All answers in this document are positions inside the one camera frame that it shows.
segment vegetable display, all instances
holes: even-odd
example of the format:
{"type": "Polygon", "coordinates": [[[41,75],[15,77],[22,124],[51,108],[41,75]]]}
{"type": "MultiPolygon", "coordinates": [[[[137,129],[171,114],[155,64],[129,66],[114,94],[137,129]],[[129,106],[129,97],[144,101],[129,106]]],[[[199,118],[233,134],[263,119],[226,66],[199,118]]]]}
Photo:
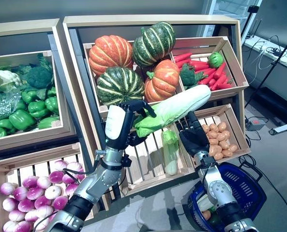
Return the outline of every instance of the vegetable display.
{"type": "Polygon", "coordinates": [[[168,55],[175,42],[175,32],[167,22],[141,28],[141,36],[133,43],[134,62],[140,67],[151,66],[168,55]]]}
{"type": "Polygon", "coordinates": [[[89,63],[96,75],[103,74],[108,67],[127,67],[132,69],[132,46],[117,35],[104,35],[95,41],[89,52],[89,63]]]}
{"type": "Polygon", "coordinates": [[[148,78],[145,82],[145,100],[157,102],[170,98],[175,94],[179,84],[179,69],[169,59],[161,61],[154,72],[147,72],[148,78]]]}
{"type": "Polygon", "coordinates": [[[142,99],[144,85],[141,77],[128,68],[107,68],[97,79],[97,96],[104,105],[117,105],[134,99],[142,99]]]}

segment carrot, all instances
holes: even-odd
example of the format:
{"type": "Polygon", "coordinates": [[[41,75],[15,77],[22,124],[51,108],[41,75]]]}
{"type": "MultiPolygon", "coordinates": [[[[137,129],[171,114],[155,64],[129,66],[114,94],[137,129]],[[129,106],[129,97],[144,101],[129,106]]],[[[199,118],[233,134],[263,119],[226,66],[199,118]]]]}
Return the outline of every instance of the carrot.
{"type": "Polygon", "coordinates": [[[192,55],[192,53],[188,52],[188,53],[185,53],[185,54],[182,54],[182,55],[175,56],[174,57],[174,61],[175,62],[179,62],[181,60],[188,59],[191,55],[192,55]]]}
{"type": "Polygon", "coordinates": [[[177,62],[176,65],[178,66],[178,68],[181,68],[183,66],[183,64],[188,63],[190,61],[191,61],[191,59],[184,59],[184,60],[177,62]]]}
{"type": "Polygon", "coordinates": [[[217,68],[217,70],[216,70],[216,72],[214,74],[214,79],[217,80],[217,79],[219,79],[221,77],[222,71],[224,70],[225,65],[226,65],[226,63],[223,62],[223,64],[221,64],[221,66],[217,68]]]}

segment white onion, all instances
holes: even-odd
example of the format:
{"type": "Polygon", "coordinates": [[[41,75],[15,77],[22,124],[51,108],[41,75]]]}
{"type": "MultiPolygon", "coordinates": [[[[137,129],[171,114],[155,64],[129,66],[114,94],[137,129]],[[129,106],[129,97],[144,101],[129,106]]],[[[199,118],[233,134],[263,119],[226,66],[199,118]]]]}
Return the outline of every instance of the white onion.
{"type": "Polygon", "coordinates": [[[45,197],[50,200],[55,199],[58,196],[61,196],[61,188],[59,186],[56,185],[50,186],[45,191],[45,197]]]}
{"type": "Polygon", "coordinates": [[[19,222],[14,229],[14,232],[30,232],[31,231],[31,223],[27,221],[19,222]]]}
{"type": "Polygon", "coordinates": [[[25,214],[25,220],[26,221],[35,222],[37,219],[38,219],[38,217],[37,217],[37,210],[36,209],[30,210],[29,212],[27,212],[25,214]]]}
{"type": "Polygon", "coordinates": [[[36,187],[37,186],[38,177],[31,175],[23,180],[22,185],[27,188],[36,187]]]}
{"type": "Polygon", "coordinates": [[[4,232],[14,232],[15,226],[17,225],[17,222],[15,221],[7,221],[2,229],[4,232]]]}
{"type": "Polygon", "coordinates": [[[37,186],[42,189],[47,189],[51,184],[52,183],[47,176],[40,176],[37,180],[37,186]]]}
{"type": "Polygon", "coordinates": [[[54,162],[54,168],[57,170],[57,171],[62,171],[64,168],[67,167],[67,162],[64,161],[64,160],[58,160],[58,161],[55,161],[54,162]]]}
{"type": "Polygon", "coordinates": [[[19,211],[18,209],[12,210],[9,213],[9,219],[11,221],[21,221],[25,218],[25,213],[19,211]]]}
{"type": "Polygon", "coordinates": [[[53,201],[53,207],[58,210],[62,210],[68,202],[66,196],[59,196],[53,201]]]}
{"type": "Polygon", "coordinates": [[[34,226],[37,226],[36,227],[36,231],[41,231],[41,230],[44,230],[45,227],[48,225],[48,222],[49,222],[49,219],[46,218],[45,220],[43,220],[39,225],[38,223],[43,220],[43,218],[38,218],[36,221],[35,221],[35,224],[34,226]]]}
{"type": "Polygon", "coordinates": [[[62,182],[62,177],[64,173],[62,171],[54,171],[49,175],[49,179],[54,184],[60,184],[62,182]]]}
{"type": "Polygon", "coordinates": [[[44,190],[42,188],[39,188],[39,187],[33,187],[33,188],[30,188],[27,192],[27,198],[29,200],[36,200],[38,199],[39,197],[41,197],[44,193],[44,190]]]}
{"type": "Polygon", "coordinates": [[[24,199],[24,200],[20,201],[17,208],[19,209],[19,211],[26,213],[26,212],[29,212],[30,210],[34,209],[34,203],[32,200],[24,199]]]}
{"type": "Polygon", "coordinates": [[[68,196],[72,195],[72,194],[75,192],[75,190],[76,190],[76,188],[77,188],[78,186],[79,186],[78,184],[70,184],[70,185],[68,185],[68,186],[66,187],[66,194],[67,194],[68,196]]]}
{"type": "Polygon", "coordinates": [[[49,205],[42,205],[37,209],[37,217],[45,218],[53,213],[53,207],[49,205]]]}
{"type": "Polygon", "coordinates": [[[21,201],[27,197],[27,192],[28,192],[27,188],[18,187],[16,190],[14,190],[13,196],[18,201],[21,201]]]}
{"type": "Polygon", "coordinates": [[[17,187],[17,184],[15,183],[10,183],[10,182],[3,183],[0,186],[0,193],[7,195],[7,196],[11,195],[16,187],[17,187]]]}
{"type": "Polygon", "coordinates": [[[8,212],[15,210],[17,208],[17,205],[18,201],[12,197],[8,197],[2,202],[3,209],[8,212]]]}

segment wooden display shelf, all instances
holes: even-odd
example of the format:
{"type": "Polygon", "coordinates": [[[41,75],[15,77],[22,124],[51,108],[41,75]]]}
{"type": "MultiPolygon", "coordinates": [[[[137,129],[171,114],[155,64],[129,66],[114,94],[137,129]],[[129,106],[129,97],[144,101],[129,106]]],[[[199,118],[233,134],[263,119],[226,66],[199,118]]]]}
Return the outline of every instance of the wooden display shelf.
{"type": "Polygon", "coordinates": [[[22,145],[30,145],[33,143],[66,137],[76,133],[71,116],[69,115],[66,99],[62,91],[59,80],[56,77],[56,67],[51,51],[29,52],[13,55],[0,56],[0,66],[9,65],[17,67],[19,65],[39,64],[38,54],[43,56],[52,64],[54,83],[56,87],[56,96],[60,110],[60,123],[57,126],[42,130],[34,130],[28,132],[17,132],[0,138],[0,151],[22,145]]]}
{"type": "MultiPolygon", "coordinates": [[[[61,159],[67,162],[80,162],[85,170],[80,143],[65,145],[1,160],[0,186],[4,182],[17,183],[21,186],[21,182],[30,175],[48,176],[52,171],[54,171],[54,162],[61,159]]],[[[65,184],[58,184],[58,186],[65,190],[65,184]]],[[[9,212],[2,208],[2,201],[4,199],[6,199],[6,196],[0,193],[0,232],[3,231],[2,227],[4,223],[9,220],[9,212]]],[[[93,218],[98,210],[99,205],[94,205],[86,220],[93,218]]]]}

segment green vegetable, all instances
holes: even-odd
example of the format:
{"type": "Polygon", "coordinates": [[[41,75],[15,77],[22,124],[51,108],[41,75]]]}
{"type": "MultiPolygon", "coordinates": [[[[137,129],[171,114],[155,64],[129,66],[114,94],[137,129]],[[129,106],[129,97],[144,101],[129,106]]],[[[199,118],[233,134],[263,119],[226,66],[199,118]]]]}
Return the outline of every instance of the green vegetable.
{"type": "Polygon", "coordinates": [[[145,30],[133,43],[133,59],[140,67],[150,66],[161,60],[172,50],[176,38],[173,27],[167,22],[159,22],[145,30]]]}
{"type": "Polygon", "coordinates": [[[26,130],[36,123],[35,119],[25,110],[17,110],[9,116],[12,125],[18,130],[26,130]]]}
{"type": "Polygon", "coordinates": [[[219,52],[214,52],[209,56],[209,66],[210,68],[218,68],[223,64],[224,59],[222,55],[219,52]]]}
{"type": "Polygon", "coordinates": [[[28,111],[30,115],[35,118],[44,117],[50,113],[50,111],[45,107],[44,101],[34,101],[29,103],[28,111]]]}
{"type": "Polygon", "coordinates": [[[117,105],[133,99],[142,99],[144,85],[133,70],[109,67],[97,79],[97,96],[104,105],[117,105]]]}
{"type": "Polygon", "coordinates": [[[52,123],[59,119],[60,117],[46,117],[39,122],[38,128],[39,129],[51,128],[52,123]]]}
{"type": "Polygon", "coordinates": [[[164,148],[165,171],[169,175],[175,175],[178,171],[179,145],[176,133],[170,130],[162,132],[164,148]]]}
{"type": "Polygon", "coordinates": [[[51,98],[46,99],[45,105],[48,110],[52,111],[53,113],[56,113],[57,115],[60,114],[59,109],[58,109],[57,97],[51,97],[51,98]]]}
{"type": "Polygon", "coordinates": [[[32,101],[36,100],[37,97],[37,91],[29,91],[29,92],[22,92],[22,99],[27,104],[31,103],[32,101]]]}

